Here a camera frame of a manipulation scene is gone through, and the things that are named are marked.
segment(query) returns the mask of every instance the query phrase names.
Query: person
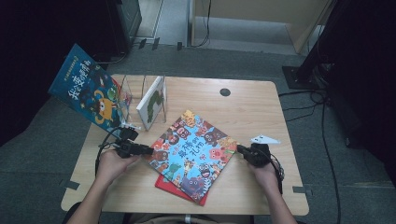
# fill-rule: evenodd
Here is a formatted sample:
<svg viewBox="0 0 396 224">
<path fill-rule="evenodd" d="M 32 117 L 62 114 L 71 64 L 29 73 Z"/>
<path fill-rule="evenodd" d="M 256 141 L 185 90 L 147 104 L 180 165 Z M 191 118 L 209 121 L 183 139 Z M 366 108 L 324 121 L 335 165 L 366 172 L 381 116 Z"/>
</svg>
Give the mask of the person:
<svg viewBox="0 0 396 224">
<path fill-rule="evenodd" d="M 96 178 L 88 190 L 87 195 L 78 205 L 77 210 L 66 220 L 67 223 L 97 224 L 102 212 L 107 189 L 118 176 L 126 171 L 128 166 L 138 161 L 139 158 L 139 156 L 131 156 L 122 159 L 113 149 L 102 153 Z M 256 176 L 257 182 L 262 187 L 262 192 L 267 198 L 273 223 L 297 223 L 279 192 L 274 167 L 270 163 L 262 168 L 254 167 L 251 164 L 248 166 Z"/>
</svg>

